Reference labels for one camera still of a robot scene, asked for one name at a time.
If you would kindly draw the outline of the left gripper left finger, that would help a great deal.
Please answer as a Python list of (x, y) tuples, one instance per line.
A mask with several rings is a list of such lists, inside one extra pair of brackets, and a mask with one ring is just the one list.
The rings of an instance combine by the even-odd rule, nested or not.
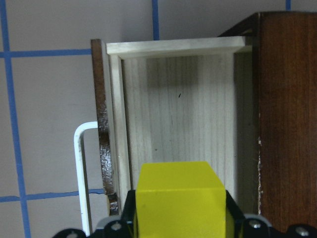
[(124, 208), (120, 219), (127, 230), (129, 238), (136, 237), (136, 190), (127, 193)]

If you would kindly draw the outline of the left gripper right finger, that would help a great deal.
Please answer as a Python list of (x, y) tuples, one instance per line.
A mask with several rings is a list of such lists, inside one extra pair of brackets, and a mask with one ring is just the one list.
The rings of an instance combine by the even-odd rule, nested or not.
[(244, 213), (238, 207), (229, 191), (226, 191), (226, 233), (225, 238), (238, 238), (245, 220)]

